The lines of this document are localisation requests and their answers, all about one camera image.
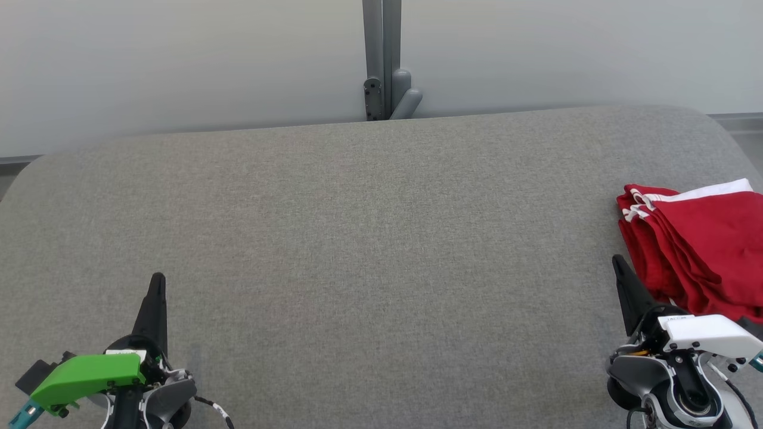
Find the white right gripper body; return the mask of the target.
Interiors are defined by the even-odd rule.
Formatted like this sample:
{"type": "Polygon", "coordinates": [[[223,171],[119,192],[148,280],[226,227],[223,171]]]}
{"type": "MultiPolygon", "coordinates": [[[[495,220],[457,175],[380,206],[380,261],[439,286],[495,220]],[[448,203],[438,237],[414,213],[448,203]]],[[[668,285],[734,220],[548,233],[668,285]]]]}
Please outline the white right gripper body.
{"type": "Polygon", "coordinates": [[[647,310],[632,332],[632,344],[652,355],[687,351],[746,362],[762,350],[761,339],[723,315],[680,314],[671,305],[647,310]]]}

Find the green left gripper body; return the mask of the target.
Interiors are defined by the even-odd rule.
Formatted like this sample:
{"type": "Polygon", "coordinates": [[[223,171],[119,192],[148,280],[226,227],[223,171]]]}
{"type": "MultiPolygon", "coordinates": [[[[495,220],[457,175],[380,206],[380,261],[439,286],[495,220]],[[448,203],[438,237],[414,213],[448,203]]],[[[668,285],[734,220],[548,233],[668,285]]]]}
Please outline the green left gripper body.
{"type": "Polygon", "coordinates": [[[84,397],[112,388],[145,383],[144,353],[85,354],[55,364],[30,394],[46,412],[62,417],[84,397]]]}

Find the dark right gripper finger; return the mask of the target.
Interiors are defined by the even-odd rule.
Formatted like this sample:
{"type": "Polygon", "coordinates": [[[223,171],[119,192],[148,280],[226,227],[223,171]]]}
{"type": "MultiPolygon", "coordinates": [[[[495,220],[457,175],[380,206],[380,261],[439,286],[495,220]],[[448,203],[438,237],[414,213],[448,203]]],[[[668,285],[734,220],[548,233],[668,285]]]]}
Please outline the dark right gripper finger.
{"type": "Polygon", "coordinates": [[[626,335],[632,336],[656,302],[623,255],[613,255],[612,266],[626,335]]]}

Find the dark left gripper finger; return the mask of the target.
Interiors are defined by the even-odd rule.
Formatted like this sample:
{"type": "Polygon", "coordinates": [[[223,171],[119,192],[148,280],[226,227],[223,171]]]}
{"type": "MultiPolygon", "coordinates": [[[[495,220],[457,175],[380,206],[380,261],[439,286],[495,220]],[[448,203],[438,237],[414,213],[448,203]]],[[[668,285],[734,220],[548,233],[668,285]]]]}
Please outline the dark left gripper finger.
{"type": "Polygon", "coordinates": [[[147,293],[142,299],[132,337],[153,356],[166,358],[168,351],[168,319],[166,303],[166,277],[155,272],[147,293]]]}

